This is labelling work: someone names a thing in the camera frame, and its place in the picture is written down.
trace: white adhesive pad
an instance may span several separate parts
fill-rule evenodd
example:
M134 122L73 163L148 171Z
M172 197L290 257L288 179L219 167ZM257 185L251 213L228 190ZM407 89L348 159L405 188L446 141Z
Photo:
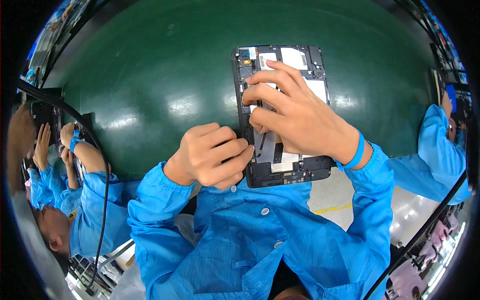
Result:
M307 80L305 79L305 83L307 84L308 88L312 90L312 92L319 97L324 103L327 103L327 93L325 89L325 81L323 80Z
M308 70L305 53L295 48L281 48L283 63L297 70Z

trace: blue wristband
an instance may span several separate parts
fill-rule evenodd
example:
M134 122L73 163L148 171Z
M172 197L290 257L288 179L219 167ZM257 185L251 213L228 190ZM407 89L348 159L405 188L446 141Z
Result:
M80 130L74 130L73 131L73 137L70 140L70 151L73 153L73 150L75 148L75 145L77 145L78 142L83 142L78 136L80 135Z
M336 162L336 165L338 166L338 169L342 172L343 172L343 169L354 167L358 165L361 161L361 157L363 156L363 149L365 148L365 138L363 137L363 134L361 134L360 131L359 131L359 134L360 134L359 146L352 160L348 164L343 166L339 161L334 159L334 161Z

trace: sleeve cuff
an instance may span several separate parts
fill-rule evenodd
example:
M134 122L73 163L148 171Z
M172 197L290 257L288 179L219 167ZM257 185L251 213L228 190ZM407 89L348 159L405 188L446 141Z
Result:
M193 188L195 187L195 182L192 183L191 185L184 186L184 185L179 185L173 181L171 181L165 174L163 173L163 167L167 164L166 161L162 161L161 163L158 164L158 181L159 183L161 182L163 186L177 190L179 192L188 192L191 193Z
M373 148L372 157L370 158L368 163L363 168L358 170L345 169L345 174L352 181L353 180L366 181L366 182L374 181L373 180L374 177L378 175L378 172L381 170L381 168L385 165L386 161L388 160L388 156L382 151L380 146L370 142L368 143Z

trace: collar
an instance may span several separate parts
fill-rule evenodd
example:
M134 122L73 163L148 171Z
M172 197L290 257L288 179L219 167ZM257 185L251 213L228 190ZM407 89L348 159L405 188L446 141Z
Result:
M77 208L75 208L70 214L69 217L73 215L74 219L72 226L70 227L70 257L80 253L80 237L79 237L79 225L80 218L77 215L81 214Z

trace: hair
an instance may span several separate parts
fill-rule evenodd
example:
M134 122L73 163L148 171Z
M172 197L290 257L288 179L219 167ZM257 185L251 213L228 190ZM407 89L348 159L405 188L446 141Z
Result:
M35 219L35 223L38 227L38 220L37 220L37 215L35 214L35 211L34 211L34 207L30 206L30 209L32 210L32 213L33 213L33 216L34 216L34 219ZM45 247L50 251L50 253L52 253L53 257L55 257L55 259L57 260L57 262L60 265L60 268L63 272L63 275L66 277L67 274L68 274L68 269L70 268L70 265L71 265L70 264L70 259L65 254L61 254L61 253L58 253L57 251L53 251L50 248L50 243L48 241L48 237L46 237L42 232L40 232L40 234L42 236L43 242L45 243Z

